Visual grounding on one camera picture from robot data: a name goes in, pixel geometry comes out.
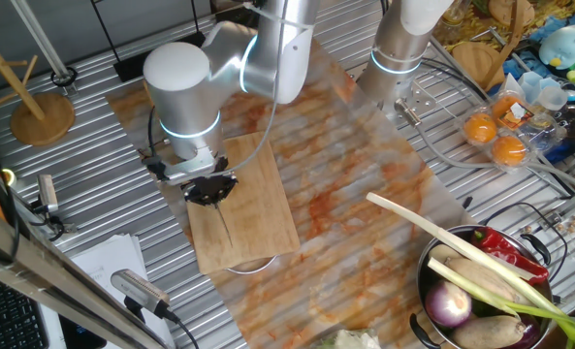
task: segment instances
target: keyboard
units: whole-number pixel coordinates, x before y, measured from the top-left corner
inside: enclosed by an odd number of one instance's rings
[[[0,283],[0,349],[48,348],[36,302]]]

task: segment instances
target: wooden base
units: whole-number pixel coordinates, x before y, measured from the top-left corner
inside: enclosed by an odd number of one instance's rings
[[[260,132],[226,140],[229,162],[235,165],[243,161],[262,138],[263,132]],[[213,206],[186,203],[199,271],[203,274],[300,248],[294,218],[268,141],[254,159],[236,171],[236,176],[239,183],[220,203],[233,246]]]
[[[464,43],[453,48],[453,58],[460,63],[471,78],[481,88],[486,89],[504,82],[502,67],[495,73],[492,81],[485,81],[486,74],[496,61],[499,53],[483,43]]]
[[[76,118],[72,102],[57,93],[40,93],[33,99],[46,117],[38,120],[21,103],[12,114],[10,125],[17,140],[31,145],[46,145],[65,136]]]

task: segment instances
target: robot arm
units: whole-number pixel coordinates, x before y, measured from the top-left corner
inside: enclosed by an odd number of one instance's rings
[[[280,74],[275,101],[285,104],[296,98],[306,77],[318,5],[319,0],[269,0],[262,9],[258,33],[220,22],[202,48],[170,43],[149,55],[144,63],[149,94],[161,127],[182,160],[167,165],[169,184],[226,168],[220,107],[234,93],[273,98],[274,79]],[[279,52],[281,66],[277,67]]]
[[[431,32],[453,0],[393,0],[375,34],[367,68],[358,85],[375,103],[410,97]]]

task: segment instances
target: potato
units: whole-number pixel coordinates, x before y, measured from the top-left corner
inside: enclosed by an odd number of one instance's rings
[[[430,258],[434,258],[440,263],[444,263],[447,258],[462,258],[462,255],[456,252],[453,248],[445,245],[439,244],[432,248],[429,253]]]
[[[525,329],[513,316],[492,316],[468,320],[453,331],[451,339],[463,349],[504,348],[519,342]]]
[[[517,304],[532,305],[497,273],[466,258],[448,259],[446,266],[484,289]]]

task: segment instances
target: blue toy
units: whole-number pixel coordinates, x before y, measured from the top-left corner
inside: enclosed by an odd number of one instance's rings
[[[541,44],[539,58],[557,70],[571,67],[575,63],[575,29],[564,27],[552,33]]]

